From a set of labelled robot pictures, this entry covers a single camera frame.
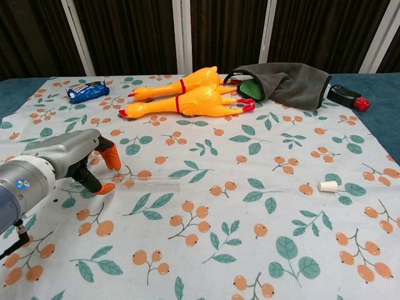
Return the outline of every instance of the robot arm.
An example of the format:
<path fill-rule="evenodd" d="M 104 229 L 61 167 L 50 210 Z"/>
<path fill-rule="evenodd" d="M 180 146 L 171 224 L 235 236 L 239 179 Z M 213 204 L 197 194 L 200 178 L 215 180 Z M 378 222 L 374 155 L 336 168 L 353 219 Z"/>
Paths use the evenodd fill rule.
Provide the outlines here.
<path fill-rule="evenodd" d="M 113 183 L 101 184 L 87 169 L 93 150 L 109 169 L 121 169 L 116 145 L 96 129 L 51 137 L 0 166 L 0 234 L 15 225 L 20 238 L 0 259 L 29 241 L 21 216 L 55 188 L 56 180 L 72 177 L 94 194 L 114 189 Z"/>

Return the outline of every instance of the floral tablecloth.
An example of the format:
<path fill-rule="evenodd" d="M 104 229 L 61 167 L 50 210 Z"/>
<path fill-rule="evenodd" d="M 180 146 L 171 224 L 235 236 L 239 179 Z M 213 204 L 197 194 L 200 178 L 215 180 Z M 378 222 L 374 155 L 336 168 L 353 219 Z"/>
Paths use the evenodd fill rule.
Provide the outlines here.
<path fill-rule="evenodd" d="M 118 118 L 132 89 L 180 78 L 55 78 L 4 118 L 3 162 L 96 128 L 123 167 L 94 152 L 89 169 L 112 193 L 62 179 L 29 211 L 31 242 L 2 260 L 0 298 L 396 299 L 400 168 L 351 110 L 266 101 L 222 118 Z M 69 86 L 96 80 L 107 97 L 69 104 Z M 339 191 L 319 192 L 320 181 Z M 8 229 L 0 249 L 15 240 Z"/>

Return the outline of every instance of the dark curtain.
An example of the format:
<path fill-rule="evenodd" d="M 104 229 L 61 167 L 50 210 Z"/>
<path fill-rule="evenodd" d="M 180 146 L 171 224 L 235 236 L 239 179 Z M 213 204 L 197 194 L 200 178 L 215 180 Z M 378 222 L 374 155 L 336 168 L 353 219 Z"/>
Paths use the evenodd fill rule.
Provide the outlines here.
<path fill-rule="evenodd" d="M 0 22 L 0 80 L 84 75 L 60 1 L 2 0 Z"/>
<path fill-rule="evenodd" d="M 78 0 L 97 75 L 176 74 L 172 1 Z"/>
<path fill-rule="evenodd" d="M 389 0 L 279 0 L 269 62 L 358 73 Z"/>
<path fill-rule="evenodd" d="M 397 29 L 377 72 L 400 72 L 400 27 Z"/>
<path fill-rule="evenodd" d="M 258 63 L 266 0 L 191 0 L 193 71 Z"/>

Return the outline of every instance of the rubber chicken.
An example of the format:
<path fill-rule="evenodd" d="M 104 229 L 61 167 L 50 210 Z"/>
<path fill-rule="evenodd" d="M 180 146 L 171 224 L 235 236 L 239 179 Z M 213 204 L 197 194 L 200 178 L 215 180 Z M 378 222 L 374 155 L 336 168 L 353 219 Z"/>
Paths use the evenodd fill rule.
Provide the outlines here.
<path fill-rule="evenodd" d="M 158 87 L 139 87 L 132 91 L 128 96 L 134 96 L 136 101 L 143 101 L 153 97 L 168 96 L 174 94 L 184 94 L 199 86 L 216 84 L 220 94 L 236 91 L 236 86 L 223 86 L 223 79 L 217 73 L 217 67 L 204 67 L 196 72 L 165 86 Z M 240 80 L 230 80 L 228 83 L 237 84 Z"/>
<path fill-rule="evenodd" d="M 231 109 L 224 105 L 244 103 L 240 109 Z M 165 100 L 154 102 L 135 102 L 128 104 L 125 110 L 119 111 L 123 118 L 140 118 L 145 114 L 170 111 L 187 116 L 221 117 L 228 114 L 241 114 L 256 107 L 253 99 L 229 99 L 221 97 L 217 84 L 199 86 L 191 91 Z"/>

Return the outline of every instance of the blue snack wrapper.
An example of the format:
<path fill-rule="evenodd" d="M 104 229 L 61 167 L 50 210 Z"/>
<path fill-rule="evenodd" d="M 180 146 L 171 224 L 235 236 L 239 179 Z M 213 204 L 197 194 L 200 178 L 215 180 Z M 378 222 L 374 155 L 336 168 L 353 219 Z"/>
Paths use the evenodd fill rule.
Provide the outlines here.
<path fill-rule="evenodd" d="M 109 93 L 110 89 L 104 81 L 76 84 L 67 91 L 70 102 L 74 104 L 108 95 Z"/>

